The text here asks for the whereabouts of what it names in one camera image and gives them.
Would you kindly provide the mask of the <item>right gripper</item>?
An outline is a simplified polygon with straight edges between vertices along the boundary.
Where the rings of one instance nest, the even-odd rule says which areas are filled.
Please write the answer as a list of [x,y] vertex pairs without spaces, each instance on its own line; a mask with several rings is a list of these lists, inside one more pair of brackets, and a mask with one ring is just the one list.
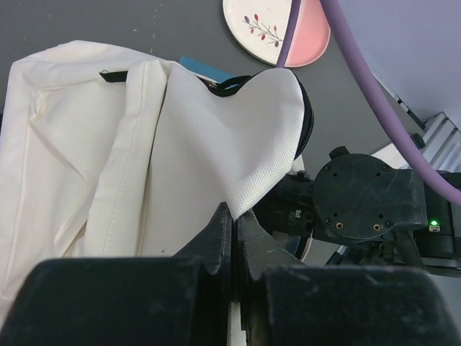
[[355,249],[389,243],[404,263],[422,266],[413,237],[428,225],[422,178],[343,146],[330,157],[315,178],[290,172],[258,202],[261,227]]

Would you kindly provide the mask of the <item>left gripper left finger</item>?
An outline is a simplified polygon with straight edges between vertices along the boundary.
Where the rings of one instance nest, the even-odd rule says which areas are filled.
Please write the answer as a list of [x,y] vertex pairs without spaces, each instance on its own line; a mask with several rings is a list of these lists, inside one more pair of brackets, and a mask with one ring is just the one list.
[[49,259],[20,288],[3,345],[225,345],[231,215],[171,257]]

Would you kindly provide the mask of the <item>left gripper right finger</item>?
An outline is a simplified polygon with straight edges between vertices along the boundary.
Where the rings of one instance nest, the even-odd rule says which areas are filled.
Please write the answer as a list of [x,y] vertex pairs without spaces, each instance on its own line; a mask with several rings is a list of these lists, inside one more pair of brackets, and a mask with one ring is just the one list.
[[241,326],[249,345],[458,345],[432,279],[407,267],[309,267],[253,213],[236,221]]

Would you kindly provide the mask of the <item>cream canvas backpack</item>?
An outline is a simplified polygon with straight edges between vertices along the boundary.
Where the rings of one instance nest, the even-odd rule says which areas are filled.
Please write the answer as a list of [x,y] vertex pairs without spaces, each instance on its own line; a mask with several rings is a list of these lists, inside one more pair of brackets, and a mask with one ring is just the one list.
[[312,107],[293,72],[212,86],[87,41],[14,62],[1,124],[1,329],[46,260],[171,257],[219,204],[230,227],[300,160]]

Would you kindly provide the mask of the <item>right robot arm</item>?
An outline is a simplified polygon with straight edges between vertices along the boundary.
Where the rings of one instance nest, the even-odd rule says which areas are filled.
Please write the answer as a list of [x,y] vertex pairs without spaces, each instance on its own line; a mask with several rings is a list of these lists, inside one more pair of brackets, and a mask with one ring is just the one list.
[[460,207],[412,169],[335,148],[315,178],[287,174],[255,206],[261,227],[336,245],[331,265],[408,265],[460,274]]

